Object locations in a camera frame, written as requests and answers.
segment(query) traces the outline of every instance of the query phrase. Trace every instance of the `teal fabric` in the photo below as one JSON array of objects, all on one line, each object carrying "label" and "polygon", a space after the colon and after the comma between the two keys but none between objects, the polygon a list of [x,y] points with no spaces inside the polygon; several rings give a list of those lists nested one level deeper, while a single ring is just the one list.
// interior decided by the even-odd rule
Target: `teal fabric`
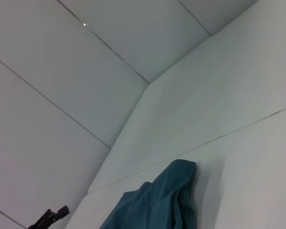
[{"label": "teal fabric", "polygon": [[196,229],[191,189],[196,163],[173,161],[153,183],[126,192],[101,229]]}]

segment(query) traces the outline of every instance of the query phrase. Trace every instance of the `teal cloth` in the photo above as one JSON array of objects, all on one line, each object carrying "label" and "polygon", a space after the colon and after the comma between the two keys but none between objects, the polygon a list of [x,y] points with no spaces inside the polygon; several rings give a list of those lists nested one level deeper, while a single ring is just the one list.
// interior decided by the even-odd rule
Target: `teal cloth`
[{"label": "teal cloth", "polygon": [[173,161],[153,183],[126,192],[100,229],[196,229],[191,189],[196,163]]}]

